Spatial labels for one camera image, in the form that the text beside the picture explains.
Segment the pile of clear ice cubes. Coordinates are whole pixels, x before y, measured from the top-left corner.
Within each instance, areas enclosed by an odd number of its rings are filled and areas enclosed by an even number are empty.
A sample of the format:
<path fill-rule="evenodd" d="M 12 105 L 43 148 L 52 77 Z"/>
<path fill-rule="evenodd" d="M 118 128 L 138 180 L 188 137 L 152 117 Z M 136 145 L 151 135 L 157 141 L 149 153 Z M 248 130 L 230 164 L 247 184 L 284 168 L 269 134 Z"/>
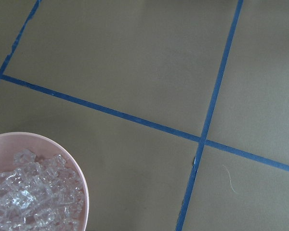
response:
<path fill-rule="evenodd" d="M 24 149 L 0 172 L 0 231 L 79 231 L 85 194 L 62 155 L 38 160 Z"/>

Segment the pink bowl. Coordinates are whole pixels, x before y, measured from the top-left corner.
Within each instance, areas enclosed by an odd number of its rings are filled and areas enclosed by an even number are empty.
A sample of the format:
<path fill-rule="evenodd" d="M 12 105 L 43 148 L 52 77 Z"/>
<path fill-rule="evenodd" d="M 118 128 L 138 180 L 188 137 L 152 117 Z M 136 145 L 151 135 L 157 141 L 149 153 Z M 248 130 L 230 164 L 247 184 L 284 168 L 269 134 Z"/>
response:
<path fill-rule="evenodd" d="M 66 160 L 66 166 L 78 173 L 85 195 L 85 203 L 79 218 L 79 230 L 86 230 L 90 205 L 88 186 L 84 174 L 73 156 L 55 141 L 39 134 L 29 132 L 3 133 L 0 134 L 0 171 L 14 169 L 13 155 L 23 149 L 29 149 L 41 159 L 61 154 Z"/>

